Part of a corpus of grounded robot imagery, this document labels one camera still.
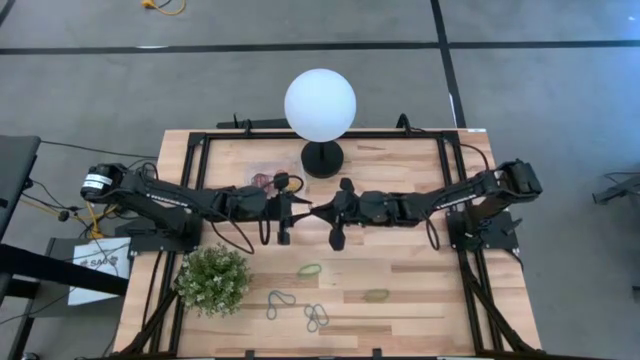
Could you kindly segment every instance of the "lamp base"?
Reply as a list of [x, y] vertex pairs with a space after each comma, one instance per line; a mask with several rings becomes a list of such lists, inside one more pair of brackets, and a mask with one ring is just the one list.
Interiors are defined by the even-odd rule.
[[344, 153], [335, 141], [310, 142], [302, 149], [302, 167], [314, 178], [326, 179], [337, 174], [344, 162]]

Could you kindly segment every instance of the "white spherical lamp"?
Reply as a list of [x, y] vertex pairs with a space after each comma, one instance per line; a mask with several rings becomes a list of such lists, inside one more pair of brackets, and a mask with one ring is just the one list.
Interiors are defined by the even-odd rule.
[[317, 178], [337, 174], [344, 154], [333, 140], [356, 116], [356, 94], [347, 79], [328, 69], [300, 74], [287, 89], [284, 112], [293, 131], [310, 141], [302, 150], [305, 171]]

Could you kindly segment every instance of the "floor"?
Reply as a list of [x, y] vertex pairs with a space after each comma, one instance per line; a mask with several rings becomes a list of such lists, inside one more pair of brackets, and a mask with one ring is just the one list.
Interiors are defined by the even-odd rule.
[[[165, 129], [212, 128], [234, 113], [282, 117], [297, 74], [334, 69], [356, 91], [356, 126], [392, 126], [404, 112], [419, 127], [486, 128], [498, 161], [531, 162], [545, 192], [512, 211], [524, 218], [521, 255], [544, 349], [640, 359], [640, 304], [631, 291], [640, 284], [638, 204], [591, 200], [611, 185], [602, 174], [640, 170], [640, 42], [625, 42], [640, 39], [640, 3], [187, 2], [185, 13], [167, 17], [137, 1], [0, 0], [0, 19], [7, 15], [0, 20], [0, 131], [153, 155]], [[432, 3], [440, 5], [450, 46], [438, 36]], [[438, 41], [451, 55], [445, 66]], [[320, 42], [375, 43], [340, 51], [197, 47]], [[417, 45], [380, 49], [392, 42]], [[134, 46], [184, 51], [121, 48]], [[44, 47], [104, 51], [40, 55]], [[87, 168], [104, 161], [131, 162], [43, 145], [33, 178], [78, 204]], [[42, 253], [51, 236], [80, 231], [19, 206], [3, 241]], [[0, 320], [23, 307], [5, 300]], [[39, 319], [27, 349], [46, 359], [98, 356], [117, 321], [117, 312]], [[0, 356], [17, 323], [0, 326]]]

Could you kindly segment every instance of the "wooden tabletop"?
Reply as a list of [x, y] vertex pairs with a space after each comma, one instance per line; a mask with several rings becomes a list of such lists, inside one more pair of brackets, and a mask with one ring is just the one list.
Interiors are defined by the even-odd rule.
[[[187, 130], [165, 133], [158, 161], [162, 180], [180, 182], [188, 134]], [[485, 132], [460, 130], [460, 140], [484, 151], [494, 166]], [[300, 194], [314, 205], [330, 201], [342, 177], [351, 178], [358, 193], [428, 192], [444, 185], [434, 140], [341, 139], [338, 143], [345, 153], [340, 174], [324, 180], [307, 177], [305, 194]], [[205, 187], [244, 185], [247, 166], [294, 159], [304, 144], [304, 140], [297, 139], [214, 140]], [[477, 153], [462, 150], [469, 175], [484, 169]], [[195, 159], [200, 157], [198, 151]], [[447, 151], [457, 181], [452, 149], [447, 146]], [[196, 165], [190, 186], [195, 182]], [[448, 246], [443, 212], [434, 213], [432, 219], [440, 234], [440, 251], [429, 245], [423, 224], [413, 229], [350, 227], [346, 230], [347, 245], [341, 252], [331, 250], [330, 226], [316, 218], [296, 223], [291, 229], [291, 246], [275, 243], [275, 224], [268, 246], [260, 245], [257, 225], [242, 225], [256, 246], [256, 254], [248, 256], [254, 279], [242, 310], [212, 319], [198, 318], [195, 311], [185, 313], [179, 356], [243, 356], [247, 349], [256, 350], [257, 356], [366, 356], [378, 347], [385, 355], [473, 354], [457, 256]], [[204, 229], [202, 245], [219, 241], [208, 225]], [[228, 224], [221, 224], [219, 229], [243, 244]], [[519, 264], [500, 250], [485, 251], [485, 257], [496, 305], [526, 342], [539, 347]], [[156, 254], [149, 253], [135, 260], [115, 350], [129, 344], [140, 330], [155, 258]], [[469, 254], [469, 258], [473, 263], [473, 255]], [[322, 272], [298, 278], [297, 271], [311, 263], [321, 264]], [[151, 309], [156, 306], [162, 269], [161, 264]], [[297, 304], [278, 307], [277, 319], [270, 321], [266, 318], [267, 296], [274, 289], [294, 294]], [[384, 303], [367, 303], [364, 294], [371, 289], [388, 289], [390, 296]], [[322, 304], [329, 325], [309, 333], [303, 312], [306, 304]], [[479, 303], [478, 309], [485, 347], [490, 348], [486, 315]], [[173, 307], [165, 317], [161, 350], [168, 348], [172, 319]]]

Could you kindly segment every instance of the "potted plant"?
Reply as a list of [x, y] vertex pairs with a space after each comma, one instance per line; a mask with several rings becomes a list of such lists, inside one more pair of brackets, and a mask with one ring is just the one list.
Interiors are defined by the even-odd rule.
[[195, 308], [198, 316], [224, 317], [240, 309], [250, 281], [247, 259], [217, 244], [184, 256], [175, 288], [185, 307]]

